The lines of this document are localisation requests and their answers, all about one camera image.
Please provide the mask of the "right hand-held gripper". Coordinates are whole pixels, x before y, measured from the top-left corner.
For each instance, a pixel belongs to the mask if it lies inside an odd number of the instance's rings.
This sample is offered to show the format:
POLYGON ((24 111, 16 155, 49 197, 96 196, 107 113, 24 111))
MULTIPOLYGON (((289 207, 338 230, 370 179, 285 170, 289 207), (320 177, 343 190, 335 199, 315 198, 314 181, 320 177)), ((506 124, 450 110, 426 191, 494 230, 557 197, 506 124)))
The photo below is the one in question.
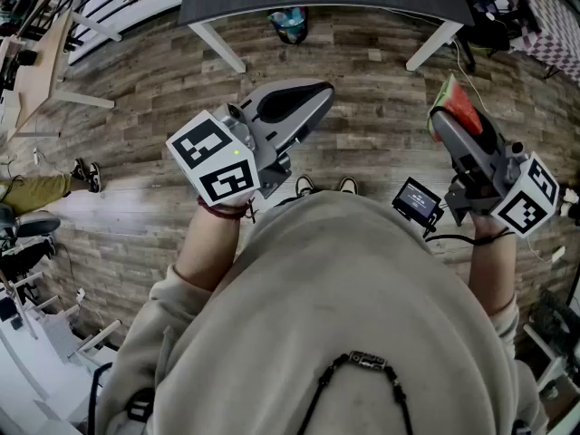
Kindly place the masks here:
POLYGON ((433 114, 433 125, 452 159, 456 176, 445 201, 458 225, 473 213, 493 217, 518 237, 527 237, 556 212, 559 186, 535 152, 503 137, 481 111, 482 132, 467 132, 449 113, 433 114))

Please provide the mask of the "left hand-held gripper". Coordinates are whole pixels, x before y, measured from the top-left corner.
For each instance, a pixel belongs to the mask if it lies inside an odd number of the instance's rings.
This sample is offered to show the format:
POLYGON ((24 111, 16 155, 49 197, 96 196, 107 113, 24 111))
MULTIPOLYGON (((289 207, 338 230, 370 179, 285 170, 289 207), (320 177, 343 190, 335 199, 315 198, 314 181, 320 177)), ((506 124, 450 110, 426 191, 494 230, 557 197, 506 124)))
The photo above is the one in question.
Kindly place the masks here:
POLYGON ((286 150, 303 141, 334 103, 325 81, 269 82, 240 104, 202 111, 166 141, 173 159, 203 201, 214 207, 249 192, 268 198, 290 176, 286 150), (258 120, 264 132, 250 121, 258 120))

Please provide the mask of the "red watermelon slice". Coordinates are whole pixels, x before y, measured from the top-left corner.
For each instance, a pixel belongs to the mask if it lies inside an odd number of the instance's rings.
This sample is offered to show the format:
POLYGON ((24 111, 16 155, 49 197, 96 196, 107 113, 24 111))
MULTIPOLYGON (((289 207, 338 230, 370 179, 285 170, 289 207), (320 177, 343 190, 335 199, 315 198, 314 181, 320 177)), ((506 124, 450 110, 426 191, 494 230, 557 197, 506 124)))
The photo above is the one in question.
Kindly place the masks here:
POLYGON ((441 85, 427 119, 431 137, 435 141, 441 142, 441 137, 436 132, 432 119, 433 114, 437 111, 449 113, 471 135, 478 136, 483 133, 483 126, 476 109, 453 74, 441 85))

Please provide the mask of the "person's right forearm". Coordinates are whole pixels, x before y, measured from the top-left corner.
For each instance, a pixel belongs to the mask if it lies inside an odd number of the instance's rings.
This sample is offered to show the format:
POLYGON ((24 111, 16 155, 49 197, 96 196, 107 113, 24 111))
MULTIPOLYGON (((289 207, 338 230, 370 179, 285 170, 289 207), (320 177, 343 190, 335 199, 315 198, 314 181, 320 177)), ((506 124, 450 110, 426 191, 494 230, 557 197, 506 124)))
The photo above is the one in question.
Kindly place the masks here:
POLYGON ((469 289, 489 316, 504 310, 515 298, 517 237, 493 217, 471 213, 474 239, 492 241, 472 247, 469 289))

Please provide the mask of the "person's left forearm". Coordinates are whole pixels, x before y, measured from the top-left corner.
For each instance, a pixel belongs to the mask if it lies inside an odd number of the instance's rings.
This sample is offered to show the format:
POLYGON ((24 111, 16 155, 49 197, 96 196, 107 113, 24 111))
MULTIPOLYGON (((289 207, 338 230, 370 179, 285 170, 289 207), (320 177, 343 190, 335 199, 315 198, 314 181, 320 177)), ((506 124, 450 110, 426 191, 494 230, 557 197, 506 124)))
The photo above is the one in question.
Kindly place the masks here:
POLYGON ((233 265, 240 220, 246 215, 252 192, 209 206, 198 199, 174 271, 189 284, 213 292, 233 265))

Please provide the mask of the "black trash bin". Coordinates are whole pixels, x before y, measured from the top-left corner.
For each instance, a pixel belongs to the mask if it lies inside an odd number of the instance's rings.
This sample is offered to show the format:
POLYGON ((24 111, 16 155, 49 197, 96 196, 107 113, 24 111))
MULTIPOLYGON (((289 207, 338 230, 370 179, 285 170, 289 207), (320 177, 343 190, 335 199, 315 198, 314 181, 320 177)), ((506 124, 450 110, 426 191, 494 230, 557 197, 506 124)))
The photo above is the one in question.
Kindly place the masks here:
POLYGON ((272 9, 267 17, 285 44, 300 44, 308 35, 308 8, 305 6, 272 9))

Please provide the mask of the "small black display screen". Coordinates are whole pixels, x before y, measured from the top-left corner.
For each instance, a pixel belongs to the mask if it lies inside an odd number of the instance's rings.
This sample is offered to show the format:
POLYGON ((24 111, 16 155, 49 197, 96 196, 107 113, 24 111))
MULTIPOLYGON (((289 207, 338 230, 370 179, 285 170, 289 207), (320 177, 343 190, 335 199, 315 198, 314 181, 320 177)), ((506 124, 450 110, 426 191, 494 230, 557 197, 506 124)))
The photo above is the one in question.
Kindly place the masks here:
POLYGON ((435 232, 435 225, 443 216, 441 198, 413 178, 407 178, 392 206, 408 220, 415 221, 429 233, 435 232))

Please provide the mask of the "black office chair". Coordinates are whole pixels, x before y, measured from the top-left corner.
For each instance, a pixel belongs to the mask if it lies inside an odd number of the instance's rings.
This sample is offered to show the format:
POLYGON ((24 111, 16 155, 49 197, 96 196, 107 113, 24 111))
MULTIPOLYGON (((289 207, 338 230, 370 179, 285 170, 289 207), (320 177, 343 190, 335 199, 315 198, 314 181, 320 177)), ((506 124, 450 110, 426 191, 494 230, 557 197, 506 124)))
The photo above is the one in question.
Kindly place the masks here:
POLYGON ((531 29, 539 33, 540 27, 526 0, 517 0, 516 7, 501 14, 493 0, 467 0, 474 24, 465 25, 458 32, 458 39, 468 56, 467 69, 475 72, 474 60, 469 44, 487 48, 492 54, 508 51, 510 40, 522 32, 519 24, 527 22, 531 29))

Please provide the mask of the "checkered cloth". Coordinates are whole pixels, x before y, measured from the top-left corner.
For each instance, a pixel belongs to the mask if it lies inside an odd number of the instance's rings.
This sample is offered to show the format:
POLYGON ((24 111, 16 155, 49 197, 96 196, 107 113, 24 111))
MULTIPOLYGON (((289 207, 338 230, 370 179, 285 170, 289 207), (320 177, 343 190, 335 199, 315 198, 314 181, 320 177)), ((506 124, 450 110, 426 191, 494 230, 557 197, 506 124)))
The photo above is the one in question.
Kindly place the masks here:
POLYGON ((559 0, 507 0, 516 10, 527 4, 537 31, 526 20, 520 23, 521 35, 510 41, 515 51, 526 53, 567 74, 580 86, 580 23, 559 0))

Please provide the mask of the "beige sweatshirt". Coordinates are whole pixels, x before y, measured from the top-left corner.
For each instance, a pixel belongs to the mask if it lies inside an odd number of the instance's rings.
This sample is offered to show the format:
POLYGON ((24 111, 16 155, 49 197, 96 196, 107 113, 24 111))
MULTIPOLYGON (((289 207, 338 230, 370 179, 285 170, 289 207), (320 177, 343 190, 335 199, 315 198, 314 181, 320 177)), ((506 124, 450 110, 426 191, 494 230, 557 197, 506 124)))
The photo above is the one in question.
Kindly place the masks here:
POLYGON ((118 351, 95 435, 546 435, 516 296, 489 316, 394 210, 337 191, 272 208, 213 292, 174 264, 118 351), (130 420, 145 388, 153 413, 130 420))

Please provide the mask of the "light wooden table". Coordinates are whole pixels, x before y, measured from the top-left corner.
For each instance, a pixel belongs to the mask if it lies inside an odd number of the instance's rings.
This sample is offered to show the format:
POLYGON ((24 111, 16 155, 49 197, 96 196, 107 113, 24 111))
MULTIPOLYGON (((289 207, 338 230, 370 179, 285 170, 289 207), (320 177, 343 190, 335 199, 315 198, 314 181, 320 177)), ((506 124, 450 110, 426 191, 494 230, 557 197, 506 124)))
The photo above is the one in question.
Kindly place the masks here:
POLYGON ((30 66, 17 70, 12 90, 5 92, 3 116, 0 120, 0 132, 5 132, 8 139, 13 137, 53 138, 58 132, 25 132, 25 124, 39 111, 41 106, 50 100, 78 103, 87 106, 112 109, 114 101, 99 97, 68 92, 57 85, 57 68, 64 54, 67 34, 73 23, 86 26, 115 42, 121 35, 109 27, 98 24, 81 14, 69 9, 54 22, 33 48, 36 59, 30 66))

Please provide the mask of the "black metal railing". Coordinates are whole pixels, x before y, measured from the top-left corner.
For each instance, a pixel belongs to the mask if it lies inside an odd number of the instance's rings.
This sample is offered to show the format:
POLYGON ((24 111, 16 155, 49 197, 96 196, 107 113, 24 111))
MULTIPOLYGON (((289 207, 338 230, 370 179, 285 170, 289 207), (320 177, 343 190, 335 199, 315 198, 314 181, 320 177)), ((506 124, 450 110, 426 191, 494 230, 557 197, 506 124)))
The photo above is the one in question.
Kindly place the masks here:
POLYGON ((42 36, 66 11, 73 12, 67 35, 69 63, 75 63, 112 34, 123 35, 131 28, 180 6, 181 0, 35 0, 18 35, 30 39, 42 36))

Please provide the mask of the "black round stool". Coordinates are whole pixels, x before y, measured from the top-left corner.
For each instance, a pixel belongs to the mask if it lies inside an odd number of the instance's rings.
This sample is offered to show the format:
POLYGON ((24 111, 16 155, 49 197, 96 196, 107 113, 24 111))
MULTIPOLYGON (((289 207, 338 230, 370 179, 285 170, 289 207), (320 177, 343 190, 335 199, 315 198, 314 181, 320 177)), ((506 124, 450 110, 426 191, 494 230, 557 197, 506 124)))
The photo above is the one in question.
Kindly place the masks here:
POLYGON ((0 261, 34 266, 43 257, 51 257, 50 235, 61 225, 60 219, 46 210, 17 216, 0 203, 0 261))

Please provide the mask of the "white wooden chair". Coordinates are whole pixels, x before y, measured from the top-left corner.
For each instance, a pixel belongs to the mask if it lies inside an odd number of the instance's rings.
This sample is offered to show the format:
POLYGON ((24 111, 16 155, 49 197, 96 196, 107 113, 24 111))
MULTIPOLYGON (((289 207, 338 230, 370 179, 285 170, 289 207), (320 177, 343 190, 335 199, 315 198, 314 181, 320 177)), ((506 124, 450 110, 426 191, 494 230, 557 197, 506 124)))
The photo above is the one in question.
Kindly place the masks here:
POLYGON ((45 313, 44 309, 57 305, 60 298, 56 295, 38 305, 27 305, 24 311, 34 319, 43 329, 49 344, 63 362, 68 362, 78 353, 91 353, 91 349, 103 343, 120 326, 119 320, 114 320, 104 326, 97 334, 81 339, 73 332, 73 322, 80 317, 83 306, 90 306, 85 298, 85 291, 80 288, 76 295, 76 305, 58 313, 45 313))

